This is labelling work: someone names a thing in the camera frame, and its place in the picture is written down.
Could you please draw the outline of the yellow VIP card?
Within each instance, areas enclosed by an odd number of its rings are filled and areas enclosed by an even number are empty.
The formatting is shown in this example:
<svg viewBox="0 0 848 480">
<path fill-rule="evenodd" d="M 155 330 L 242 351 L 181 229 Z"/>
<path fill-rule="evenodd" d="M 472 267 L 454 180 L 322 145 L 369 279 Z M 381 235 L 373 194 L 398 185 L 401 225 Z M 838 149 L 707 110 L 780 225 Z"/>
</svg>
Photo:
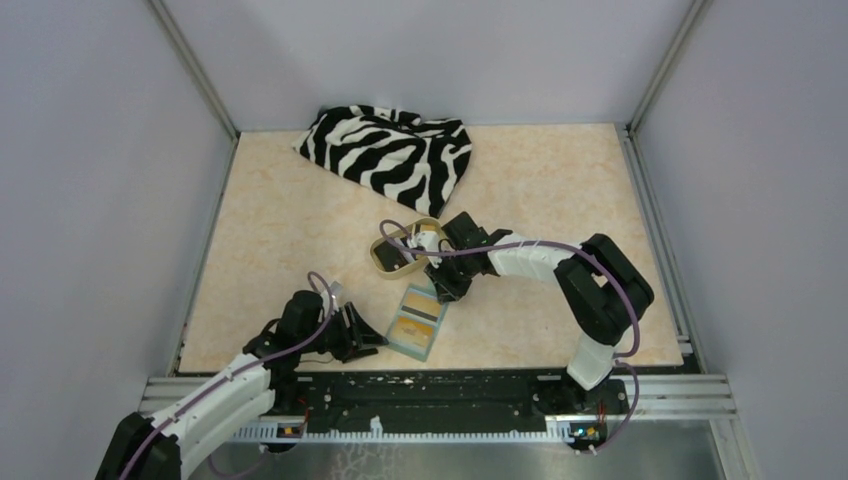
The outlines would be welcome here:
<svg viewBox="0 0 848 480">
<path fill-rule="evenodd" d="M 434 328 L 432 325 L 407 317 L 399 317 L 390 331 L 393 342 L 419 349 L 426 349 L 430 345 L 433 335 Z"/>
</svg>

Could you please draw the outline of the green card holder wallet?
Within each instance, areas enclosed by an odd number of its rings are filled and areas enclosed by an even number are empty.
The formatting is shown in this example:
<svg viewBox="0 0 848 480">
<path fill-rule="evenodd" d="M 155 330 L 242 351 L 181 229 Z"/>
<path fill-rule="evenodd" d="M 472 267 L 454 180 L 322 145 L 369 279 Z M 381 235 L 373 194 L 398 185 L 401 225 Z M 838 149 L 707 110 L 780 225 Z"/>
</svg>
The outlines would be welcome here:
<svg viewBox="0 0 848 480">
<path fill-rule="evenodd" d="M 426 362 L 448 310 L 429 287 L 410 284 L 385 334 L 387 346 L 402 355 Z"/>
</svg>

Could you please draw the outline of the beige oval tray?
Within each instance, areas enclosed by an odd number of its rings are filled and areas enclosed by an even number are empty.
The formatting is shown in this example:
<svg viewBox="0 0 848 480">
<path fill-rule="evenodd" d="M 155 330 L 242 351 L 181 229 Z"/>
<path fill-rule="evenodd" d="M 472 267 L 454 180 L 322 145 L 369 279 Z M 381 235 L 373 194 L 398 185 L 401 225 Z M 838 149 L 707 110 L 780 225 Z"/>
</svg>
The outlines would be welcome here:
<svg viewBox="0 0 848 480">
<path fill-rule="evenodd" d="M 370 245 L 369 255 L 378 275 L 387 280 L 399 279 L 403 276 L 414 273 L 417 270 L 421 270 L 429 264 L 426 258 L 418 260 L 414 260 L 412 258 L 412 254 L 415 253 L 415 250 L 412 250 L 407 246 L 407 240 L 412 235 L 423 230 L 434 230 L 440 235 L 441 240 L 446 238 L 446 234 L 444 233 L 440 222 L 432 217 L 420 218 L 406 226 L 401 225 L 397 221 L 386 219 L 380 222 L 378 229 L 380 236 Z M 381 242 L 388 242 L 390 245 L 402 252 L 409 261 L 409 264 L 392 273 L 383 271 L 381 267 L 377 265 L 376 258 L 373 253 L 374 247 Z"/>
</svg>

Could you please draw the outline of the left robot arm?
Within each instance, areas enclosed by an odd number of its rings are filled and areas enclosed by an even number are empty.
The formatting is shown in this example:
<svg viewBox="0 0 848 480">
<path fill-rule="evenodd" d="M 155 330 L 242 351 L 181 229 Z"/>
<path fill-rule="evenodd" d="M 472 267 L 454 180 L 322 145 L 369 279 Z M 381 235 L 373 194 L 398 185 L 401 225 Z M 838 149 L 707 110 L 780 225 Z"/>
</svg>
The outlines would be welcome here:
<svg viewBox="0 0 848 480">
<path fill-rule="evenodd" d="M 299 438 L 312 412 L 297 368 L 303 355 L 341 363 L 375 355 L 388 339 L 355 306 L 299 290 L 242 352 L 190 394 L 153 414 L 124 417 L 96 473 L 99 479 L 186 479 L 219 446 L 264 415 L 297 417 Z"/>
</svg>

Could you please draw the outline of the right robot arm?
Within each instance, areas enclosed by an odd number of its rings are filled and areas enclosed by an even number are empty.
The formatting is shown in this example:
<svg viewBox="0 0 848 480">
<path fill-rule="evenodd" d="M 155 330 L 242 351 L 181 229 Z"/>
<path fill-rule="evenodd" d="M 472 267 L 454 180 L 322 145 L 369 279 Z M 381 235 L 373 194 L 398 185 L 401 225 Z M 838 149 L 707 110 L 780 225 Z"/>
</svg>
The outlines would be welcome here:
<svg viewBox="0 0 848 480">
<path fill-rule="evenodd" d="M 428 257 L 425 273 L 441 303 L 462 299 L 475 277 L 518 276 L 562 291 L 582 334 L 566 367 L 563 398 L 576 412 L 602 398 L 616 348 L 655 300 L 652 287 L 618 245 L 596 233 L 578 246 L 487 232 L 462 212 L 438 233 L 415 229 L 409 246 Z"/>
</svg>

